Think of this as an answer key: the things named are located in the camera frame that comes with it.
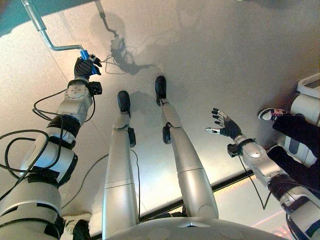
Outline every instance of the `black robotic glove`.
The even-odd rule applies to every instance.
[[[212,117],[214,119],[217,119],[217,121],[215,121],[214,123],[218,124],[222,128],[207,127],[205,129],[206,132],[227,136],[232,138],[233,140],[237,136],[242,134],[240,127],[230,117],[228,117],[228,115],[226,115],[223,111],[217,108],[214,108],[211,113],[213,114]]]
[[[74,76],[89,79],[89,77],[92,75],[93,67],[95,68],[97,74],[101,75],[99,68],[94,64],[99,67],[102,67],[100,59],[93,54],[91,54],[89,58],[86,60],[83,60],[81,57],[78,57],[74,65]]]

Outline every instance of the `person's leg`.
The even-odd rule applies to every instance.
[[[306,167],[289,156],[281,146],[272,148],[272,150],[267,152],[267,155],[298,184],[308,186],[312,189],[316,189],[317,191],[319,190],[319,161],[311,167]],[[318,198],[320,197],[320,194],[317,192],[311,192]]]
[[[320,156],[320,128],[298,115],[284,114],[276,119],[273,129],[306,145],[316,158]]]
[[[265,108],[258,118],[274,121],[273,129],[306,145],[316,158],[320,156],[320,128],[308,123],[302,114],[291,115],[283,109]]]

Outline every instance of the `metal rod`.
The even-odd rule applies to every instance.
[[[67,45],[67,46],[54,46],[52,42],[50,41],[50,38],[48,37],[46,33],[46,25],[42,21],[42,18],[36,9],[36,6],[34,5],[32,0],[21,0],[26,12],[28,13],[31,21],[34,24],[35,29],[40,32],[41,36],[44,39],[44,42],[47,44],[47,46],[54,50],[54,51],[63,51],[63,50],[71,50],[71,49],[79,49],[81,51],[84,51],[85,49],[81,45]]]

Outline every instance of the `floor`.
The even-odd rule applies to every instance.
[[[11,26],[20,15],[0,13],[2,26]],[[317,0],[163,0],[74,1],[68,8],[46,12],[43,21],[55,45],[82,44],[101,60],[118,49],[113,31],[124,48],[114,65],[109,59],[100,69],[103,94],[97,96],[95,114],[80,129],[74,151],[79,157],[70,181],[60,188],[62,205],[79,189],[92,164],[109,151],[112,124],[119,114],[117,93],[126,90],[131,99],[131,125],[141,178],[141,213],[159,208],[181,196],[172,147],[162,142],[161,109],[155,102],[154,81],[167,79],[167,98],[178,112],[211,183],[219,183],[242,171],[231,159],[219,135],[205,133],[213,127],[211,109],[222,109],[247,136],[265,148],[278,134],[271,122],[257,119],[265,107],[289,108],[296,83],[319,71],[319,11]],[[48,10],[39,4],[38,10]],[[54,52],[44,44],[30,21],[0,31],[1,132],[42,129],[46,122],[31,111],[38,99],[66,88],[73,79],[77,50]],[[59,95],[39,105],[55,111]],[[5,151],[9,139],[0,142]],[[12,147],[9,158],[19,167],[29,143]],[[101,229],[101,203],[106,161],[88,174],[79,195],[62,213],[93,214],[91,232]],[[135,155],[132,154],[137,179]],[[14,183],[5,170],[0,193]]]

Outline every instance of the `black cable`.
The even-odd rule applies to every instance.
[[[245,165],[243,164],[243,162],[242,162],[242,160],[241,160],[241,158],[240,158],[239,155],[238,155],[238,157],[239,157],[240,163],[241,163],[241,165],[242,165],[245,173],[247,174],[247,176],[249,177],[249,179],[251,180],[251,182],[252,182],[252,184],[253,184],[253,187],[254,187],[254,189],[255,189],[255,191],[256,191],[256,194],[258,195],[258,197],[259,197],[259,199],[260,199],[260,202],[261,202],[261,205],[262,205],[263,210],[265,210],[265,209],[266,209],[266,206],[267,206],[267,204],[268,204],[269,198],[270,198],[270,196],[271,196],[271,191],[269,192],[268,197],[267,197],[266,200],[265,200],[265,203],[263,203],[263,202],[262,202],[262,199],[261,199],[261,197],[260,197],[260,194],[259,194],[259,192],[258,192],[258,189],[257,189],[257,187],[256,187],[256,185],[255,185],[255,183],[254,183],[254,181],[252,180],[250,174],[249,174],[248,171],[246,170],[246,167],[245,167]]]
[[[96,100],[95,100],[95,95],[92,96],[92,100],[93,100],[93,111],[91,116],[89,117],[89,119],[85,120],[84,122],[88,122],[95,114],[95,110],[96,110]]]
[[[40,100],[36,101],[34,104],[33,104],[33,109],[32,109],[32,112],[34,112],[36,115],[38,115],[40,118],[43,118],[44,120],[47,120],[47,121],[51,121],[52,119],[50,117],[48,117],[47,115],[45,115],[44,113],[48,113],[48,114],[51,114],[50,112],[45,112],[45,111],[42,111],[42,110],[38,110],[37,108],[37,104],[42,102],[43,100],[46,100],[46,99],[49,99],[49,98],[52,98],[58,94],[61,94],[63,92],[65,92],[67,90],[66,89],[63,89],[55,94],[52,94],[50,96],[46,96],[44,98],[41,98]]]
[[[60,158],[60,154],[61,154],[61,146],[62,146],[62,140],[63,140],[63,133],[64,133],[64,120],[63,120],[63,117],[58,114],[58,113],[54,113],[54,112],[49,112],[49,111],[44,111],[44,110],[40,110],[37,108],[37,104],[45,99],[48,99],[48,98],[51,98],[53,96],[56,96],[62,92],[64,92],[66,89],[60,91],[60,92],[57,92],[55,94],[52,94],[50,96],[46,96],[38,101],[36,101],[34,104],[33,104],[33,109],[32,111],[38,115],[39,117],[45,119],[45,120],[48,120],[50,121],[51,118],[49,118],[48,116],[46,116],[45,114],[51,114],[51,115],[55,115],[55,116],[59,116],[61,118],[61,131],[60,131],[60,137],[59,137],[59,145],[58,145],[58,152],[57,152],[57,156],[56,156],[56,159],[55,161],[50,164],[49,166],[46,166],[46,167],[42,167],[41,169],[38,169],[37,171],[33,171],[31,170],[31,168],[36,164],[37,160],[39,159],[39,157],[41,156],[41,154],[44,152],[44,150],[46,149],[47,145],[48,145],[48,142],[49,142],[49,136],[46,132],[44,131],[41,131],[41,130],[36,130],[36,129],[29,129],[29,130],[20,130],[20,131],[14,131],[14,132],[10,132],[10,133],[7,133],[7,134],[4,134],[0,137],[0,140],[7,137],[7,136],[10,136],[10,135],[13,135],[13,134],[18,134],[18,133],[26,133],[26,132],[37,132],[37,133],[42,133],[45,135],[46,137],[46,141],[45,141],[45,144],[43,146],[43,148],[41,149],[41,151],[39,152],[39,154],[35,157],[35,159],[33,160],[33,162],[28,166],[28,168],[26,170],[20,170],[20,169],[14,169],[14,168],[11,168],[11,167],[7,167],[7,166],[4,166],[2,164],[0,164],[0,167],[2,168],[5,168],[7,170],[10,170],[10,171],[13,171],[13,172],[22,172],[22,176],[16,181],[16,183],[14,184],[14,186],[8,190],[4,195],[2,195],[0,197],[0,201],[6,196],[8,195],[12,189],[14,189],[23,179],[25,179],[26,175],[30,172],[41,172],[41,171],[44,171],[44,170],[47,170],[47,169],[50,169],[52,168],[58,161],[59,161],[59,158]]]
[[[286,221],[286,224],[287,224],[287,226],[288,226],[288,228],[290,230],[291,235],[294,237],[295,240],[299,240],[298,238],[296,238],[294,232],[292,231],[292,229],[290,227],[288,213],[285,213],[285,221]]]
[[[10,170],[10,165],[9,165],[9,160],[8,160],[8,154],[9,154],[9,150],[10,150],[10,147],[11,145],[18,141],[18,140],[27,140],[27,141],[35,141],[36,139],[34,138],[29,138],[29,137],[17,137],[15,139],[13,139],[7,146],[6,146],[6,149],[5,149],[5,152],[4,152],[4,163],[5,165],[8,167],[8,171],[9,173],[15,178],[15,179],[19,179],[20,177],[18,175],[16,175],[14,173],[14,171]]]
[[[136,166],[138,168],[138,182],[139,182],[139,208],[138,208],[138,219],[140,219],[140,208],[141,208],[141,197],[140,197],[140,170],[139,170],[139,164],[138,164],[138,155],[135,151],[133,151],[132,149],[130,149],[131,152],[134,153],[135,157],[136,157]]]
[[[49,142],[49,135],[46,132],[41,131],[41,130],[37,130],[37,129],[25,129],[25,130],[12,131],[12,132],[9,132],[9,133],[6,133],[6,134],[0,136],[0,140],[5,138],[5,137],[8,137],[10,135],[21,134],[21,133],[41,133],[41,134],[45,135],[45,143],[43,145],[43,148],[39,152],[39,154],[34,158],[33,162],[29,165],[29,167],[26,170],[14,169],[14,168],[9,167],[9,169],[11,171],[18,170],[17,172],[23,172],[23,175],[16,181],[16,183],[14,184],[14,186],[12,188],[10,188],[5,194],[3,194],[0,197],[0,201],[2,199],[4,199],[5,196],[7,196],[12,191],[12,189],[14,189],[25,178],[25,176],[30,172],[31,168],[34,166],[36,161],[39,159],[41,154],[44,152],[44,150],[45,150],[45,148],[46,148],[46,146],[48,145],[48,142]],[[2,165],[2,164],[0,164],[0,167],[8,169],[7,166]]]
[[[78,189],[78,191],[76,192],[76,194],[75,194],[66,204],[64,204],[64,205],[61,207],[61,209],[65,208],[69,203],[71,203],[72,200],[74,200],[74,199],[78,196],[78,194],[80,193],[82,187],[84,186],[85,180],[86,180],[88,174],[90,173],[90,171],[94,168],[94,166],[95,166],[97,163],[99,163],[102,159],[104,159],[104,158],[107,157],[107,156],[109,156],[109,153],[106,154],[106,155],[104,155],[103,157],[99,158],[99,159],[89,168],[89,170],[88,170],[88,171],[86,172],[86,174],[84,175],[84,178],[83,178],[83,180],[82,180],[82,182],[81,182],[81,186],[79,187],[79,189]]]

